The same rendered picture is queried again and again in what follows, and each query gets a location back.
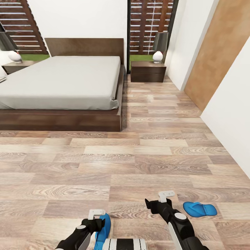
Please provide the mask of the sandal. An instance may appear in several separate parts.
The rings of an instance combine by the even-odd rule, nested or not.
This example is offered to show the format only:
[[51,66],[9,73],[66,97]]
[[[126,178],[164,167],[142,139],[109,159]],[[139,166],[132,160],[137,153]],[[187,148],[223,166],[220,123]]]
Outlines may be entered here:
[[100,232],[95,233],[95,247],[94,250],[102,250],[103,244],[105,240],[108,238],[110,228],[111,228],[111,220],[109,215],[106,213],[104,216],[100,216],[100,219],[105,221],[105,227],[102,227]]
[[192,217],[215,216],[217,215],[216,208],[211,205],[200,204],[199,202],[185,202],[183,208]]

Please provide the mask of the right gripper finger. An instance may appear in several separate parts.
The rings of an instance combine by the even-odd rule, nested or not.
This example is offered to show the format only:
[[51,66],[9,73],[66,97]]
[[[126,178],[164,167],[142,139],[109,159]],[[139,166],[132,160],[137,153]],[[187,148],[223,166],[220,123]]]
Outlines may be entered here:
[[148,208],[148,209],[151,209],[151,207],[150,207],[150,202],[151,202],[151,201],[148,201],[147,199],[145,199],[145,202],[146,202],[147,208]]

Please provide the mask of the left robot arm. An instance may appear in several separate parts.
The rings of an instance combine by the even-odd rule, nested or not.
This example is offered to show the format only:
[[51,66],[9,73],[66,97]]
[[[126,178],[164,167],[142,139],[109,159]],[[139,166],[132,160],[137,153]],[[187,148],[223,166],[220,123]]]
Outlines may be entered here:
[[91,209],[89,217],[66,239],[58,243],[55,250],[86,250],[93,232],[100,232],[105,227],[106,219],[95,219],[94,216],[104,216],[105,210]]

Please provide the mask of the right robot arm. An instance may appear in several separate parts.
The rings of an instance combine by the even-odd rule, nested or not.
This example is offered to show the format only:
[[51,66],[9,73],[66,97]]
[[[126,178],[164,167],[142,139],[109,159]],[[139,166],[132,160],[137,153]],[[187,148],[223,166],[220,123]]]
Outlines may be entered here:
[[152,214],[160,214],[167,222],[170,235],[177,250],[209,250],[202,245],[198,237],[195,236],[193,226],[187,216],[172,209],[172,202],[167,197],[175,196],[173,190],[159,192],[159,200],[148,201],[145,199],[148,209]]

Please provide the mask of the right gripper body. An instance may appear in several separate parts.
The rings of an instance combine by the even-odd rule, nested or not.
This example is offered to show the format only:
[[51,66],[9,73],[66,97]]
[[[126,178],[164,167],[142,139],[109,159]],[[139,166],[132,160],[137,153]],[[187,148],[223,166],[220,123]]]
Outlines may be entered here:
[[160,214],[163,218],[163,211],[167,207],[172,208],[172,202],[170,199],[166,199],[167,202],[159,202],[158,200],[153,200],[150,202],[151,212],[152,214]]

